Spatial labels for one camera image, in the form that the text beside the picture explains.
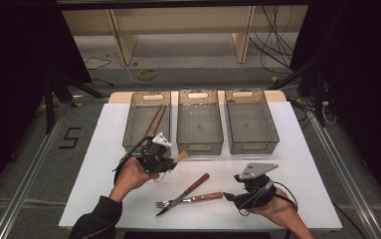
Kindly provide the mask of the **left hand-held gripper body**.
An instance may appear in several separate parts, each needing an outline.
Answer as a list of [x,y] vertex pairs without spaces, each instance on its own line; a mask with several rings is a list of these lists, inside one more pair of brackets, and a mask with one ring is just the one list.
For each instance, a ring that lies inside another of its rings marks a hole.
[[140,165],[148,172],[164,172],[163,163],[173,161],[166,155],[171,143],[162,132],[156,136],[147,136],[143,142],[145,146],[140,150],[140,156],[137,158]]

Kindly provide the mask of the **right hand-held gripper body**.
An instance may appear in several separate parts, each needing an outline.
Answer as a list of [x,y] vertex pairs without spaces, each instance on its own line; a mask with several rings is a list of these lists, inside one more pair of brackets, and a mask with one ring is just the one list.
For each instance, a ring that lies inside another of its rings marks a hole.
[[272,201],[277,191],[274,182],[267,176],[267,172],[276,169],[274,163],[250,162],[240,173],[246,193],[238,195],[241,200],[236,203],[238,209],[263,207]]

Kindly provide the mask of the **spoon with light wooden handle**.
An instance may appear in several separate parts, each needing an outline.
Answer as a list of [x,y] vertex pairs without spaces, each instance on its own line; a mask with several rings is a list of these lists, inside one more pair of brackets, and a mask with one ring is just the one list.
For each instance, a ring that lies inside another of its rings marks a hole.
[[[175,159],[173,160],[173,162],[175,164],[178,164],[180,161],[182,161],[183,159],[185,159],[186,157],[188,156],[187,152],[185,150],[183,150],[177,157],[175,157]],[[166,172],[160,172],[158,177],[153,179],[153,181],[155,182],[160,182],[164,177],[165,177],[165,174],[167,172],[171,172],[172,169],[168,169]]]

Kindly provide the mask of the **fork with brown wooden handle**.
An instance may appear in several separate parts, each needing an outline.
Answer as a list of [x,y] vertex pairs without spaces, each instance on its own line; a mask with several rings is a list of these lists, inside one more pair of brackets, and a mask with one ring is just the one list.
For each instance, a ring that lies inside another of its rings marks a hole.
[[[223,192],[213,192],[213,193],[207,193],[197,196],[190,196],[184,199],[181,199],[179,203],[193,203],[193,202],[199,202],[199,201],[206,201],[206,200],[212,200],[212,199],[219,199],[223,197]],[[173,200],[165,200],[155,203],[156,208],[165,208],[168,206]]]

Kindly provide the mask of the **knife with brown wooden handle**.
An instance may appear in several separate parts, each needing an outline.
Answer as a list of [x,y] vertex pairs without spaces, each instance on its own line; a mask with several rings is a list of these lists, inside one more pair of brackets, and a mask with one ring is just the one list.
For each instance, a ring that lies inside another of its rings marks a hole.
[[161,216],[173,207],[175,207],[179,202],[181,202],[186,196],[188,196],[192,191],[194,191],[198,186],[200,186],[204,181],[210,177],[209,173],[204,173],[200,178],[198,178],[193,184],[191,184],[182,194],[173,200],[169,200],[166,206],[163,206],[160,212],[156,214],[155,217]]

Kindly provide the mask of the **transparent grey plastic bin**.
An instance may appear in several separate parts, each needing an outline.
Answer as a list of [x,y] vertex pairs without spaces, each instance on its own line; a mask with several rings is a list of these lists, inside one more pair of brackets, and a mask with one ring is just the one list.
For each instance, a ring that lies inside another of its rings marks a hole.
[[[162,132],[170,141],[171,94],[169,92],[137,92],[132,94],[122,141],[122,146],[127,152],[137,154],[145,146],[143,142],[137,149],[133,149],[142,140],[149,122],[160,105],[167,105],[167,109],[156,134]],[[155,124],[156,122],[154,122],[147,136],[155,136],[152,135]]]
[[280,137],[264,90],[227,90],[225,110],[232,154],[274,152]]
[[179,92],[176,143],[189,155],[221,154],[224,136],[217,91]]

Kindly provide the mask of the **person's left hand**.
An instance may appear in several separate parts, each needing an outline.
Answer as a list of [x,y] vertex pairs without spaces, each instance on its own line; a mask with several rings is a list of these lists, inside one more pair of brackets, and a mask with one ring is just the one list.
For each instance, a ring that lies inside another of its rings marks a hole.
[[108,197],[113,201],[121,202],[130,191],[142,186],[148,180],[158,177],[158,173],[147,172],[141,167],[138,160],[132,157],[123,166]]

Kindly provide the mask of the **person's right hand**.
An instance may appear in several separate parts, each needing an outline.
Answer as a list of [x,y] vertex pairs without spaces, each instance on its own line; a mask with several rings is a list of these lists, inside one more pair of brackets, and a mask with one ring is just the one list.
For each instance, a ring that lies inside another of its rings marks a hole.
[[255,213],[268,218],[273,223],[294,231],[303,226],[303,222],[294,207],[287,201],[287,195],[278,188],[271,202],[263,207],[250,208],[250,213]]

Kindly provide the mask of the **white table mat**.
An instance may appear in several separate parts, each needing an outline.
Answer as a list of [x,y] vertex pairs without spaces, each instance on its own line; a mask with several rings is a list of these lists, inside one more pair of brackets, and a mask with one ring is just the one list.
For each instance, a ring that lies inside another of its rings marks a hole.
[[[280,142],[270,155],[236,156],[223,146],[214,157],[190,157],[180,162],[159,182],[150,181],[130,192],[123,200],[121,230],[159,231],[270,231],[277,226],[259,215],[243,216],[234,203],[224,198],[197,203],[180,203],[163,215],[157,201],[174,199],[205,173],[210,177],[197,194],[225,191],[243,192],[234,176],[250,162],[275,163],[270,179],[285,185],[298,203],[298,214],[311,230],[333,231],[341,223],[318,173],[290,104],[269,104]],[[98,199],[113,186],[113,170],[124,156],[122,138],[128,104],[103,106],[83,165],[71,192],[59,226],[72,228],[78,218],[94,209]]]

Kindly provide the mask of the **yellow tape roll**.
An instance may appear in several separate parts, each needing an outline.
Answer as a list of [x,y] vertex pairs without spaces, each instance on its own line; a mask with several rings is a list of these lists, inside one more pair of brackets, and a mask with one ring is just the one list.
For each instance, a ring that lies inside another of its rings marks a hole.
[[138,72],[138,76],[142,80],[151,80],[155,77],[156,73],[152,69],[142,69]]

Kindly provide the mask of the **black metal stand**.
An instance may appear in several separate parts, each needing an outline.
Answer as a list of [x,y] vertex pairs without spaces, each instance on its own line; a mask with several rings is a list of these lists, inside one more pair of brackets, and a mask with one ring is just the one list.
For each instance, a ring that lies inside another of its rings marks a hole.
[[323,83],[324,79],[316,63],[307,63],[283,80],[274,83],[270,90],[278,90],[289,83],[301,79],[297,87],[297,93],[301,97],[314,96],[314,112],[316,120],[321,126],[325,126],[324,115],[322,112],[324,102]]
[[73,99],[73,95],[68,89],[68,86],[82,90],[97,99],[108,98],[107,94],[98,92],[66,74],[57,71],[49,73],[44,80],[44,99],[47,116],[46,133],[49,133],[56,123],[53,96],[56,96],[63,104],[69,104]]

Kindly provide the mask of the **light wooden shelf unit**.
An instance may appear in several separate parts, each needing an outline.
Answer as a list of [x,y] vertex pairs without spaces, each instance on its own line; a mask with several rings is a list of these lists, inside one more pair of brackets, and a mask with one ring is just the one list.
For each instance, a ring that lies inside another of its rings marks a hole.
[[246,62],[249,35],[276,27],[280,33],[301,29],[305,5],[65,10],[74,36],[112,36],[120,61],[128,65],[140,35],[214,34],[232,36],[237,61]]

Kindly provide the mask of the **black curtain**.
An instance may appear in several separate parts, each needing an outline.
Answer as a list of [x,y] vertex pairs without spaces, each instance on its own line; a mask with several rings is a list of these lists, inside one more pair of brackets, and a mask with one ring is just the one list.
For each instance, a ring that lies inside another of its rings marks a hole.
[[328,95],[381,186],[381,0],[306,0],[290,67],[321,50]]
[[81,83],[91,80],[57,0],[0,0],[0,174],[52,69]]

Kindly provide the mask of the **aluminium floor rail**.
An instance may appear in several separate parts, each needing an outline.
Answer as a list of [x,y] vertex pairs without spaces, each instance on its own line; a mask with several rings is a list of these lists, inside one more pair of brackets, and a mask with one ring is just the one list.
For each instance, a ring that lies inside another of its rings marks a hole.
[[68,105],[60,104],[54,125],[48,132],[43,134],[40,140],[37,140],[39,147],[26,164],[26,171],[17,174],[20,182],[14,187],[14,194],[10,197],[0,197],[0,209],[4,210],[0,218],[0,239],[7,239],[68,110]]
[[378,222],[378,218],[354,181],[354,177],[349,172],[330,135],[312,113],[308,113],[308,115],[311,117],[310,122],[312,127],[324,147],[338,178],[367,232],[367,235],[370,239],[381,239],[381,226]]

